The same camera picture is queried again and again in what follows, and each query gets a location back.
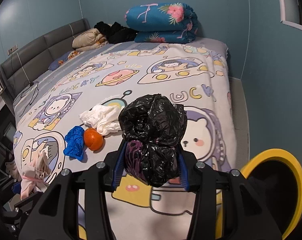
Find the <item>grey pink cloth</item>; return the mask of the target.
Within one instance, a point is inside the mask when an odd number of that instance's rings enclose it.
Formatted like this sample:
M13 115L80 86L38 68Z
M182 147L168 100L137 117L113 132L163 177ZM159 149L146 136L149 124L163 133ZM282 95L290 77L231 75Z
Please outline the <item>grey pink cloth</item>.
M32 192L45 192L48 188L48 183L44 180L51 174L51 169L48 166L48 157L44 150L36 153L33 160L22 168L21 173L19 173L15 161L6 162L5 168L9 175L20 182L21 200L29 197Z

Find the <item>white tissue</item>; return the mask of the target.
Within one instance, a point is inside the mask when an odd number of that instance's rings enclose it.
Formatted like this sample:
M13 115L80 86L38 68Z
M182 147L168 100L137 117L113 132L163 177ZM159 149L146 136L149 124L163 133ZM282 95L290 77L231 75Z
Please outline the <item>white tissue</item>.
M121 130L118 121L120 111L117 106L95 105L91 110L81 113L79 118L83 124L106 136Z

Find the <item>black plastic bag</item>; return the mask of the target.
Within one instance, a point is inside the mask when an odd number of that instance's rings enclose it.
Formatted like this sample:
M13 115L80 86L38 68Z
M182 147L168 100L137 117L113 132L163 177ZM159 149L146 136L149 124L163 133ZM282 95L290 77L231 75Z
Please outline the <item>black plastic bag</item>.
M187 128L183 105L147 94L124 107L118 120L127 142L127 174L152 187L177 177L178 148Z

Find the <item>yellow rimmed trash bin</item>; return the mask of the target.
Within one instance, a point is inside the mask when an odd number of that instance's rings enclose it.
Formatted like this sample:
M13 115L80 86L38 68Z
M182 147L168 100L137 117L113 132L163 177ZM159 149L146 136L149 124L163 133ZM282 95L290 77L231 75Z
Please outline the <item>yellow rimmed trash bin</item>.
M281 148L265 150L240 170L264 199L282 239L287 239L302 217L302 166Z

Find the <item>cartoon print bed sheet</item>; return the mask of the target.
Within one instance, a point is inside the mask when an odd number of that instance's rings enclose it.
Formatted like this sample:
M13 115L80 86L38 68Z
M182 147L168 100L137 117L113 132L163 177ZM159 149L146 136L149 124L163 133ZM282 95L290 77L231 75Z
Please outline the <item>cartoon print bed sheet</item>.
M24 88L14 113L22 198L127 141L118 187L105 194L116 239L186 239L195 194L180 181L178 147L216 171L235 165L227 46L209 38L83 52Z

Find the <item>blue cartoon pillow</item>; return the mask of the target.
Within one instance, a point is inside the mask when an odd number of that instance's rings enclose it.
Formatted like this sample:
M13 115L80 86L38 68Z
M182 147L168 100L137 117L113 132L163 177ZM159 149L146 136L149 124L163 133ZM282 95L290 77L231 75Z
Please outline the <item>blue cartoon pillow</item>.
M68 51L67 53L65 53L64 55L62 55L61 57L59 57L58 59L54 60L49 65L48 70L50 70L50 71L56 70L62 64L66 63L67 61L69 61L71 59L73 59L74 57L77 57L79 54L80 54L80 52L76 51L76 50Z

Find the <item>beige folded blanket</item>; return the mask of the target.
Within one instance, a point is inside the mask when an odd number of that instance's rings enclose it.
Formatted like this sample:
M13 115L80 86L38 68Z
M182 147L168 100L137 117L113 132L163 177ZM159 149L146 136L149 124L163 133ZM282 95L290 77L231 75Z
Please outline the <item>beige folded blanket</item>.
M72 42L72 48L76 51L88 51L106 44L108 44L106 36L96 28L92 28L78 35Z

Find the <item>black clothes pile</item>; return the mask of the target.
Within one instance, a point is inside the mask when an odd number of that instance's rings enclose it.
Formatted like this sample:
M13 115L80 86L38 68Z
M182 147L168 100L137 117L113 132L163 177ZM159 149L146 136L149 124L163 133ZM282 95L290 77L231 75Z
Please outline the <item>black clothes pile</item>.
M117 22L112 25L100 21L94 25L102 35L104 35L110 44L134 41L138 31L124 27Z

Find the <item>grey padded headboard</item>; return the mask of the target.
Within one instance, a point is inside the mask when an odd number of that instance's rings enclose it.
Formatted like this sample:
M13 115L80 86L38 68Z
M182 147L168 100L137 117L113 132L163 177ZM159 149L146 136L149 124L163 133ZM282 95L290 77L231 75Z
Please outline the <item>grey padded headboard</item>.
M1 63L0 76L11 100L44 74L54 60L71 51L73 40L89 29L86 18L64 25L26 44Z

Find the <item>blue floral folded quilt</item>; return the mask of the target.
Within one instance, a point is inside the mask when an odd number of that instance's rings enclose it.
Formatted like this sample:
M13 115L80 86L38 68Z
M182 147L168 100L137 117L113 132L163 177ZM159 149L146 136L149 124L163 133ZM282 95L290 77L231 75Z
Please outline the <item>blue floral folded quilt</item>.
M125 16L137 31L135 42L186 44L195 40L198 17L185 3L151 3L130 8Z

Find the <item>wall power socket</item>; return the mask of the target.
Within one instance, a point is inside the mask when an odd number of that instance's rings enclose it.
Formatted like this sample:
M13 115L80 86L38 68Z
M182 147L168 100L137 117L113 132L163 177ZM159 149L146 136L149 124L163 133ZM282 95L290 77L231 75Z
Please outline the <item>wall power socket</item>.
M8 49L7 54L11 55L13 52L15 52L18 49L18 45L15 44L14 46L12 46L11 48Z

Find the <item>window with grey frame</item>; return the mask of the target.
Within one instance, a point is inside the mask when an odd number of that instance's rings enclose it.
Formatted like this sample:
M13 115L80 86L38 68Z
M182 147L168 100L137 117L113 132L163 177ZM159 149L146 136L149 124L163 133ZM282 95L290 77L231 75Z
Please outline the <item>window with grey frame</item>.
M279 0L280 22L302 31L302 2L300 0Z

